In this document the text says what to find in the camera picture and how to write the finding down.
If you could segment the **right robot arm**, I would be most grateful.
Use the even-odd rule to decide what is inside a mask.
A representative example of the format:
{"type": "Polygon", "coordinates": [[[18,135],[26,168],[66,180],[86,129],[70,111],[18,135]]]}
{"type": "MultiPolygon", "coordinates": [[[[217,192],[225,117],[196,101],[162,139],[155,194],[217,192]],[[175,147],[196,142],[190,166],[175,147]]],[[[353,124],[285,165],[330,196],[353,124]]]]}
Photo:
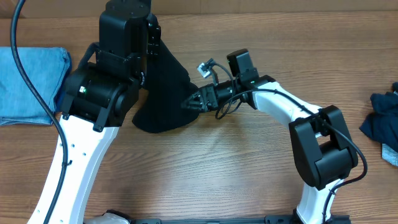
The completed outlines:
{"type": "Polygon", "coordinates": [[[247,49],[227,55],[230,79],[220,83],[213,59],[197,70],[213,83],[199,88],[182,102],[182,108],[201,113],[215,111],[236,100],[271,115],[290,133],[295,167],[304,185],[299,204],[290,215],[267,215],[243,223],[350,223],[347,215],[330,212],[336,190],[358,165],[356,149],[342,112],[335,106],[321,108],[288,91],[272,77],[259,75],[247,49]]]}

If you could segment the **black garment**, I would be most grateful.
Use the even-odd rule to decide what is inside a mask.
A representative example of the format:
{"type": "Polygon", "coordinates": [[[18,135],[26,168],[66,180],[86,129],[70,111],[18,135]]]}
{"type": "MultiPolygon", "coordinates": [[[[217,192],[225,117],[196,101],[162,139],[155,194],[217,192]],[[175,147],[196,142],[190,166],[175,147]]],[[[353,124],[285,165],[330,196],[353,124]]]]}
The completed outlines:
{"type": "Polygon", "coordinates": [[[147,133],[162,133],[198,118],[198,111],[181,107],[198,87],[163,42],[160,42],[158,56],[147,61],[144,88],[149,92],[147,99],[132,119],[137,128],[147,133]]]}

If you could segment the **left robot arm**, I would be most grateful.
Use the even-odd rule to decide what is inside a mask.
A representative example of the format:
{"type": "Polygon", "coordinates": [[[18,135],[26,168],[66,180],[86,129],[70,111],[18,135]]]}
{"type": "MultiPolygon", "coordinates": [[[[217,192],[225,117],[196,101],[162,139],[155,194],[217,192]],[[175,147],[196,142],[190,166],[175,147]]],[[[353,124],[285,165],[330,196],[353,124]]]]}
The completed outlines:
{"type": "Polygon", "coordinates": [[[109,1],[99,40],[66,78],[60,104],[64,135],[31,223],[82,223],[101,161],[144,85],[160,29],[150,1],[109,1]]]}

